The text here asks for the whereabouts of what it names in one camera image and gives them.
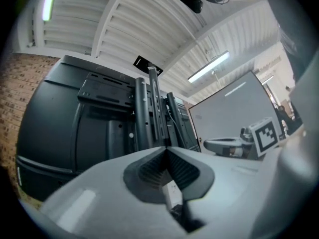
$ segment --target black cable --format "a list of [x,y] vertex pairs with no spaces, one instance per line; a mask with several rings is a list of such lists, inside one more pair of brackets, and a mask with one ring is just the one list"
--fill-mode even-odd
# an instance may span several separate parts
[[176,126],[177,132],[178,132],[178,134],[179,134],[179,136],[180,136],[180,139],[181,139],[181,141],[182,141],[182,143],[183,143],[183,145],[184,145],[184,148],[187,148],[187,147],[186,147],[186,144],[185,144],[185,142],[184,142],[184,140],[183,140],[183,136],[181,135],[181,133],[180,133],[180,131],[179,131],[179,129],[178,129],[178,126],[177,126],[176,122],[173,120],[172,116],[170,115],[167,106],[166,106],[166,109],[167,109],[168,115],[170,116],[170,119],[173,121],[173,123],[174,123],[175,126]]
[[187,130],[187,127],[186,127],[186,123],[185,123],[185,121],[184,121],[183,113],[180,112],[180,114],[181,114],[181,116],[182,116],[182,121],[183,121],[183,123],[184,123],[185,130],[186,130],[186,133],[187,133],[187,135],[188,135],[189,140],[191,141],[191,143],[193,144],[193,146],[198,146],[197,144],[194,144],[194,142],[192,141],[192,139],[191,139],[191,137],[190,137],[190,135],[189,135],[189,133],[188,133],[188,130]]

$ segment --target white ceiling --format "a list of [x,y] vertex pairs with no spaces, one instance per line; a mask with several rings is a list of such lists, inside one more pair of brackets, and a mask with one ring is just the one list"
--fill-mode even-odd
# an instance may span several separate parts
[[[41,19],[43,1],[29,4],[34,47],[78,52],[133,71],[141,55],[164,70],[160,85],[193,104],[249,70],[260,69],[263,77],[280,60],[278,24],[267,0],[204,1],[201,14],[179,0],[55,0],[48,22]],[[188,82],[226,50],[231,57],[215,75]]]

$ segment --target metal pole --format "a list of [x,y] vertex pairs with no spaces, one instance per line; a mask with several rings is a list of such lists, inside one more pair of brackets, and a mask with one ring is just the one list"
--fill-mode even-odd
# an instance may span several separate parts
[[139,150],[152,147],[151,121],[146,83],[143,78],[135,80],[135,114]]
[[187,148],[187,146],[184,146],[185,137],[183,135],[181,117],[180,117],[179,110],[177,108],[175,96],[172,92],[167,94],[167,100],[168,100],[168,106],[169,106],[169,109],[171,112],[171,117],[173,118],[173,120],[175,121],[176,126],[177,126],[176,130],[179,130],[179,132],[181,134],[180,135],[178,132],[176,132],[178,146],[182,147],[182,148]]
[[156,68],[149,67],[151,100],[154,117],[154,128],[156,140],[168,138],[168,131],[165,121],[165,113],[162,110],[160,99],[160,87]]

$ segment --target white cube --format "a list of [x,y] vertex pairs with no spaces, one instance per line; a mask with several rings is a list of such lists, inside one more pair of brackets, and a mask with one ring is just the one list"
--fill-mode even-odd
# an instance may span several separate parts
[[279,142],[278,132],[275,129],[273,118],[264,118],[248,127],[256,144],[258,157],[274,149]]

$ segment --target whiteboard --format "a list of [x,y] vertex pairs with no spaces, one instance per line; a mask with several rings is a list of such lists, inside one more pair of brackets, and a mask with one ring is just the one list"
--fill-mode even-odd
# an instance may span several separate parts
[[271,100],[257,77],[249,72],[214,95],[189,109],[201,152],[211,154],[203,143],[219,137],[238,137],[240,129],[272,117],[282,134]]

